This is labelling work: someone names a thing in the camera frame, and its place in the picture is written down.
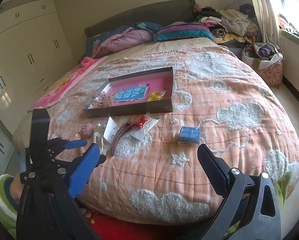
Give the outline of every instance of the white wardrobe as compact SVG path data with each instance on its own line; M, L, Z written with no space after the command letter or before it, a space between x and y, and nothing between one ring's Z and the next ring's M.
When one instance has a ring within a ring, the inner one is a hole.
M75 65L53 0L0 14L0 119L11 134L30 106Z

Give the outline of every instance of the blue label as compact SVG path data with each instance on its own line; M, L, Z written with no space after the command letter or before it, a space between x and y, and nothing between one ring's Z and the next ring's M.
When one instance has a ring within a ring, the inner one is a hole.
M143 99L145 97L147 86L136 86L122 89L117 93L115 102Z

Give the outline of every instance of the sleeve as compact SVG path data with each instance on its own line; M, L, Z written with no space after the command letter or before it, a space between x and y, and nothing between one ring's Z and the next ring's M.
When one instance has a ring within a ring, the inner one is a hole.
M10 186L13 177L8 174L0 176L0 221L7 231L16 239L16 216L18 204L12 198Z

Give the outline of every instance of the gray headboard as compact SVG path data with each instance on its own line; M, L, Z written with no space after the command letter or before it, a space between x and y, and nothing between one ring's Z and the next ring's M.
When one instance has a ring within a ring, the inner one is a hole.
M152 3L122 12L107 18L85 29L87 38L97 34L115 30L122 25L132 25L136 22L154 22L163 27L176 21L193 22L195 0L173 0Z

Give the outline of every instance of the floor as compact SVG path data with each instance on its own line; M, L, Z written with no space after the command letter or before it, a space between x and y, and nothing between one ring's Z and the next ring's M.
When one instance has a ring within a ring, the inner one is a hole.
M285 108L288 116L294 125L297 135L299 137L299 103L293 94L283 84L279 89L272 89L278 100ZM19 155L14 152L10 163L7 167L6 173L14 175L19 172ZM296 185L291 196L286 200L285 205L281 210L282 221L282 239L293 228L299 219L299 182Z

